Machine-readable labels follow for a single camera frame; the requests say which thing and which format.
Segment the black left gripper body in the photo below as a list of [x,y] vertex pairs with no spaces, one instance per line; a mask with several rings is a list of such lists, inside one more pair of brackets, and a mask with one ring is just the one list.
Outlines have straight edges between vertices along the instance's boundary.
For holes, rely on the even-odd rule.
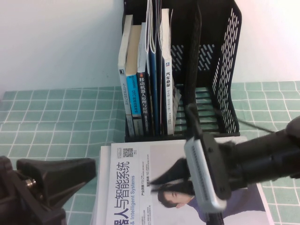
[[36,182],[14,170],[10,159],[0,157],[0,223],[2,225],[65,225],[63,209],[50,210],[35,196]]

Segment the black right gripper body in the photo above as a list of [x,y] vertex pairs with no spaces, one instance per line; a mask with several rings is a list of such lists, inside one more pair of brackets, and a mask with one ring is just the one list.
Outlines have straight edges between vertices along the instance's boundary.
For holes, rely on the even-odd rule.
[[248,187],[247,182],[244,180],[239,153],[236,151],[238,145],[246,142],[247,140],[239,140],[238,142],[226,141],[219,144],[231,190]]

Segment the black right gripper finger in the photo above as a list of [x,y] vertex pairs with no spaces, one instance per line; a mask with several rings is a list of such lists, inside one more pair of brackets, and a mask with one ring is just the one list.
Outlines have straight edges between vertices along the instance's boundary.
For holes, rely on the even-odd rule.
[[186,183],[175,183],[175,184],[163,184],[159,187],[154,187],[152,192],[179,192],[179,193],[190,193],[190,186]]
[[189,168],[186,158],[178,159],[169,170],[150,182],[151,185],[163,185],[175,180],[188,180]]

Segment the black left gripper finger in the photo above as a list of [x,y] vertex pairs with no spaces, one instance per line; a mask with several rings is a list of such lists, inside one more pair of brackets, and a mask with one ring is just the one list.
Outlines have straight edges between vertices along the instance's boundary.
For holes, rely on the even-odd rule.
[[96,161],[78,158],[60,161],[19,159],[16,168],[33,179],[35,196],[49,209],[61,208],[97,175]]

